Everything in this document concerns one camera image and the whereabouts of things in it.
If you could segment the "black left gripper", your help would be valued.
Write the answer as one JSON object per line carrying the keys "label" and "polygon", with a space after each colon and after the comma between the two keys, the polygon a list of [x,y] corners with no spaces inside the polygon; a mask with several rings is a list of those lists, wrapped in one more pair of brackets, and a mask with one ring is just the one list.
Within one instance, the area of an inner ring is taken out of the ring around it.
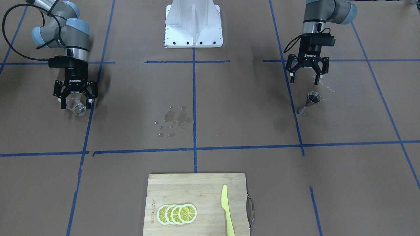
{"label": "black left gripper", "polygon": [[[298,55],[289,54],[285,65],[286,70],[290,75],[290,83],[295,82],[295,73],[300,68],[312,68],[315,73],[314,85],[319,85],[320,79],[324,74],[328,73],[330,57],[321,58],[321,49],[319,45],[309,45],[311,34],[301,34],[299,36],[300,46]],[[297,60],[296,65],[292,65],[293,61]]]}

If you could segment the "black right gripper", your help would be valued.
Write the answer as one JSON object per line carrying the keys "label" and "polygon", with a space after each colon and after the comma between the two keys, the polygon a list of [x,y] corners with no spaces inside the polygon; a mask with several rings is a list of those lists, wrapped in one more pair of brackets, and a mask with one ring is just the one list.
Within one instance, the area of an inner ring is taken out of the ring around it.
{"label": "black right gripper", "polygon": [[91,109],[99,93],[97,82],[88,82],[88,67],[83,60],[69,60],[64,64],[65,81],[55,80],[53,90],[61,109],[67,109],[67,97],[72,92],[82,93],[86,97],[86,108]]}

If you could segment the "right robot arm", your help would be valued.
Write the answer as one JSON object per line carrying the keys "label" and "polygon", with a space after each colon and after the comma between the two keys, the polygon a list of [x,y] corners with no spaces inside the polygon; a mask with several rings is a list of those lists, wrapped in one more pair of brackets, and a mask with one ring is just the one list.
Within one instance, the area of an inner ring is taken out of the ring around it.
{"label": "right robot arm", "polygon": [[56,80],[53,94],[66,108],[66,99],[71,93],[86,97],[86,108],[91,109],[98,97],[97,83],[88,81],[90,26],[79,18],[76,4],[59,0],[27,0],[30,6],[46,12],[50,20],[32,31],[33,41],[40,48],[64,48],[65,54],[48,60],[50,68],[64,69],[65,80]]}

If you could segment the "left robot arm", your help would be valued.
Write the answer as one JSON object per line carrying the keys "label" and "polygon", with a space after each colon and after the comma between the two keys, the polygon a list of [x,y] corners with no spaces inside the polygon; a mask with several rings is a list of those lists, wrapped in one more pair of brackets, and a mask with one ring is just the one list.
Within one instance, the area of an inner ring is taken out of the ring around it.
{"label": "left robot arm", "polygon": [[290,83],[295,82],[295,74],[300,68],[312,68],[315,73],[314,85],[329,71],[329,57],[321,57],[323,46],[335,45],[335,37],[326,32],[327,22],[349,24],[357,15],[357,6],[345,0],[307,0],[302,33],[291,40],[284,49],[288,52],[300,41],[297,55],[289,54],[285,69],[290,75]]}

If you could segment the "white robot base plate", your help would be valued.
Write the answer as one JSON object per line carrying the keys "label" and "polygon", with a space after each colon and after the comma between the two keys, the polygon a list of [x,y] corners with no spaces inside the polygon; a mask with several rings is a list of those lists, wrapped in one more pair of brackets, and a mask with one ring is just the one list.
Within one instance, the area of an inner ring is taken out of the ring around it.
{"label": "white robot base plate", "polygon": [[222,47],[221,12],[214,1],[174,0],[165,13],[165,48]]}

